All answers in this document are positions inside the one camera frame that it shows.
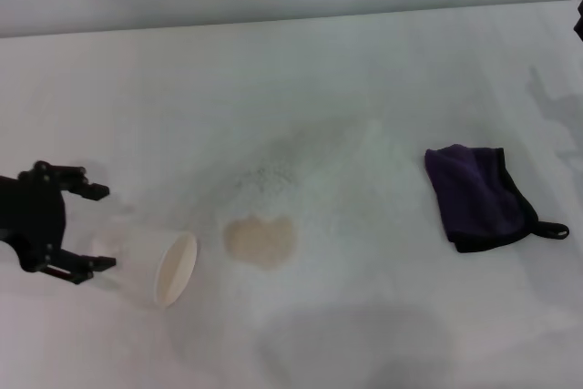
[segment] microfiber towel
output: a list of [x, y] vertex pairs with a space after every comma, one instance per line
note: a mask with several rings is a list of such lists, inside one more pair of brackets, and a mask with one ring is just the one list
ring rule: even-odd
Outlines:
[[502, 148], [453, 145], [425, 152], [447, 239], [459, 252], [479, 252], [533, 233], [565, 239], [567, 226], [538, 220], [506, 170]]

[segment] paper cup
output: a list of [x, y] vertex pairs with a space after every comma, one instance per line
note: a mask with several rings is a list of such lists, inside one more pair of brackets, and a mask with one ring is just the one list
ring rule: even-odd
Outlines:
[[184, 292], [197, 259], [197, 242], [187, 231], [118, 223], [101, 231], [95, 246], [116, 257], [101, 275], [132, 301], [165, 308]]

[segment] purple cloth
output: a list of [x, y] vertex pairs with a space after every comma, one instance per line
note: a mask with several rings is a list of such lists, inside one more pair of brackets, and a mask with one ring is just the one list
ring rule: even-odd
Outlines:
[[564, 239], [568, 228], [539, 222], [506, 171], [501, 148], [453, 145], [425, 152], [447, 238], [460, 252], [486, 251], [531, 232]]

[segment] white tabletop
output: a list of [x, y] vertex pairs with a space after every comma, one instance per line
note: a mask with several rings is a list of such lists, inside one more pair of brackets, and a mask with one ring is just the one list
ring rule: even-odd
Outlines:
[[[112, 214], [200, 243], [165, 312], [0, 245], [2, 386], [580, 387], [577, 19], [565, 2], [0, 40], [0, 174], [81, 164], [114, 192], [66, 198], [65, 248]], [[453, 143], [505, 148], [571, 236], [455, 252], [423, 166]], [[253, 216], [287, 233], [277, 262], [227, 251]]]

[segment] wet spot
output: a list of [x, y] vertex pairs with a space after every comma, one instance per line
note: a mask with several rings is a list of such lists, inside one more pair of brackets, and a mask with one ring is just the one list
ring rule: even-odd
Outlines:
[[272, 221], [256, 216], [235, 220], [225, 227], [223, 237], [233, 260], [264, 271], [282, 266], [293, 255], [297, 242], [293, 222], [285, 216]]

